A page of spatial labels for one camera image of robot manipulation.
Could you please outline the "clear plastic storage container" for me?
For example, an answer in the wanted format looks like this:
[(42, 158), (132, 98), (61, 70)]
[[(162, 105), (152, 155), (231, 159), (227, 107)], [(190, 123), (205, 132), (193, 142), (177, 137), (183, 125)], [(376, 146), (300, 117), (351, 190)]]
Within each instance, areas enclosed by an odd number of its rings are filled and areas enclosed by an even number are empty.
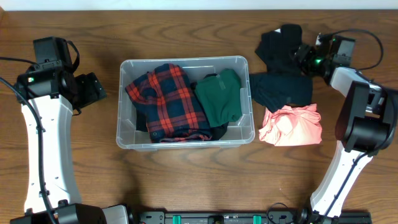
[[(165, 63), (179, 65), (192, 82), (201, 80), (207, 74), (220, 73), (226, 68), (233, 69), (241, 79), (240, 102), (242, 116), (236, 122), (230, 122), (225, 135), (218, 141), (195, 141), (152, 143), (149, 133), (136, 128), (136, 108), (124, 88), (146, 72)], [(240, 55), (198, 58), (165, 58), (125, 60), (120, 65), (118, 121), (116, 143), (122, 149), (140, 152), (161, 149), (185, 149), (208, 147), (239, 147), (249, 144), (255, 138), (252, 98), (249, 82), (248, 61)]]

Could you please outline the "dark green garment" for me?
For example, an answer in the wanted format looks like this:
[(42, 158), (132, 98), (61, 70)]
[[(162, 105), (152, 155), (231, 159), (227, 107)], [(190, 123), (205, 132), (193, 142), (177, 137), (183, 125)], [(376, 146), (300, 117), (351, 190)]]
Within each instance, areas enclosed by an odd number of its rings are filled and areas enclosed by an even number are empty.
[(218, 74), (208, 74), (204, 79), (191, 84), (211, 128), (236, 122), (241, 116), (241, 79), (230, 68)]

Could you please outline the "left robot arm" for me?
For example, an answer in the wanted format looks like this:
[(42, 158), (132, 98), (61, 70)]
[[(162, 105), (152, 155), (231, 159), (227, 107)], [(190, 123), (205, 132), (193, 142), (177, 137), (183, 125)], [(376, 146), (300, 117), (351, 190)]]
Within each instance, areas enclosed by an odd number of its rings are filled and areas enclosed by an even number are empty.
[(17, 78), (29, 150), (29, 186), (24, 216), (11, 223), (129, 223), (124, 205), (99, 208), (81, 202), (70, 139), (75, 68), (42, 62)]

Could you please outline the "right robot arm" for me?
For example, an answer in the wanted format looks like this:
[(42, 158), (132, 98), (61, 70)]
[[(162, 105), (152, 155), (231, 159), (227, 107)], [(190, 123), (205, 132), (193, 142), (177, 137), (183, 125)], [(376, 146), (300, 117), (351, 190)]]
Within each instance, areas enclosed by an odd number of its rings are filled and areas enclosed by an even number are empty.
[(293, 223), (371, 223), (368, 212), (345, 212), (343, 203), (364, 167), (394, 138), (397, 91), (366, 78), (350, 66), (355, 40), (319, 34), (314, 46), (301, 45), (293, 60), (309, 77), (318, 76), (345, 102), (335, 126), (332, 162)]

